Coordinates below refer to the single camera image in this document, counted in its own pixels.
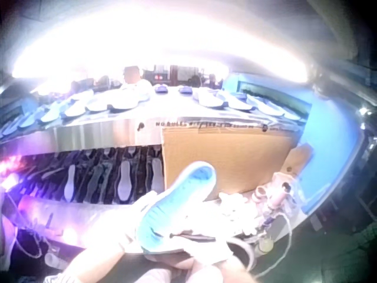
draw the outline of fluorescent light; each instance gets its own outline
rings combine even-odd
[[[362,108],[360,108],[360,110],[359,110],[359,112],[360,112],[360,114],[361,115],[365,115],[365,113],[367,113],[368,112],[368,109],[367,108],[365,108],[365,107],[362,107]]]
[[[169,27],[173,36],[155,32],[151,27],[156,23]],[[200,32],[203,27],[210,31],[210,36]],[[127,65],[155,64],[161,53],[168,56],[188,52],[242,57],[287,80],[307,81],[307,69],[300,59],[249,33],[200,15],[129,5],[82,17],[51,30],[24,50],[12,75],[63,77],[67,72],[79,70],[121,73]]]

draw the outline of blue shoe sole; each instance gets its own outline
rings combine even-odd
[[[143,216],[136,238],[146,253],[163,252],[164,235],[181,220],[182,212],[204,201],[216,184],[216,172],[206,162],[194,162],[183,170],[162,198]]]

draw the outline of worker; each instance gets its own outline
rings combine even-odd
[[[141,100],[148,100],[149,93],[152,91],[152,84],[140,75],[138,66],[125,67],[123,70],[124,84],[121,89],[132,88],[140,96]]]
[[[154,203],[156,193],[150,192],[141,197],[130,208],[129,212],[132,217],[125,219],[126,231],[117,240],[108,241],[108,243],[98,243],[81,252],[69,264],[63,273],[48,276],[45,283],[97,283],[103,279],[124,256],[127,265],[120,268],[123,274],[116,275],[117,282],[135,282],[135,283],[170,283],[176,276],[183,275],[183,271],[188,271],[186,282],[213,282],[213,283],[254,283],[251,275],[246,272],[243,264],[232,256],[225,261],[220,261],[213,265],[203,265],[187,253],[165,254],[165,255],[139,255],[137,266],[130,268],[132,257],[135,255],[125,254],[128,245],[134,241],[135,227],[138,225],[137,215],[140,215],[146,205]],[[205,246],[201,245],[200,252],[209,253]]]
[[[209,75],[209,79],[204,83],[204,87],[212,88],[213,90],[219,89],[219,85],[216,83],[216,76],[214,74]]]

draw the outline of stainless steel panel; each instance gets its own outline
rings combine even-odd
[[[280,129],[297,131],[300,127],[263,113],[213,110],[197,104],[191,97],[178,93],[153,95],[149,101],[123,113],[108,111],[84,115],[67,124],[48,125],[43,131],[16,137],[0,144],[0,155],[32,155],[104,147],[145,146],[161,144],[161,128],[167,122],[189,127],[190,122],[267,124]]]

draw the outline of cardboard sheet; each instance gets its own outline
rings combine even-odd
[[[194,161],[206,161],[217,172],[219,192],[236,193],[267,183],[279,171],[300,133],[234,128],[164,128],[165,187]]]

